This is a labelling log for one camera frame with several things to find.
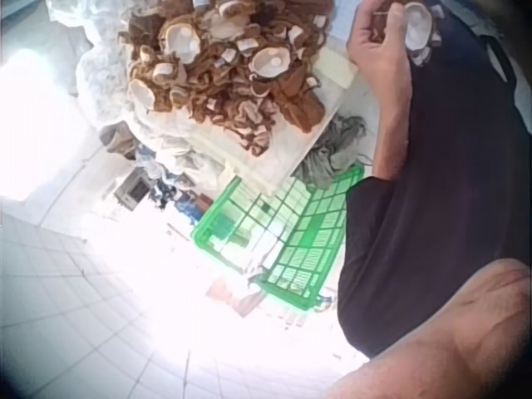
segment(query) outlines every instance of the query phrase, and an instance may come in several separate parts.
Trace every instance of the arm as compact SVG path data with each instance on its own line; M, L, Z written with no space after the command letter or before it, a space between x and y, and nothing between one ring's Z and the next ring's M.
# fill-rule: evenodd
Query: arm
M402 6L394 4L390 8L384 42L377 44L369 40L372 15L383 3L384 0L361 3L347 51L368 80L380 106L373 175L382 180L394 180L406 159L412 84Z
M530 271L512 259L475 274L433 318L346 375L329 399L479 399L530 341Z

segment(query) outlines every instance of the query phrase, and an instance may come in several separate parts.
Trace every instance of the sleeve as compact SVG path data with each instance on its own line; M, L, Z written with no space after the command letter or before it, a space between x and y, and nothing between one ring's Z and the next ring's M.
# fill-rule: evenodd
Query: sleeve
M345 266L361 268L372 250L387 213L395 184L369 177L347 193Z

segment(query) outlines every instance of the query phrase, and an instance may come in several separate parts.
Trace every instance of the green plastic crate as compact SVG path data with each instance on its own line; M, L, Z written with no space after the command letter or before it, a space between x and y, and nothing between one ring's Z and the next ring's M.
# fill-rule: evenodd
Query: green plastic crate
M296 308L309 310L345 236L345 194L362 179L358 165L328 190L290 179L267 197L235 178L192 233L196 245L239 273L263 265L260 287Z

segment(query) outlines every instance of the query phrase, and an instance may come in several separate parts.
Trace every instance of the hand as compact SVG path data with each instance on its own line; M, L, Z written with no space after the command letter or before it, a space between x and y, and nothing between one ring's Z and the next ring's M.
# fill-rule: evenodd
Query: hand
M363 0L357 9L347 52L368 80L381 106L381 115L408 111L412 84L406 56L404 7L393 3L387 16L384 42L370 42L373 13L385 0Z

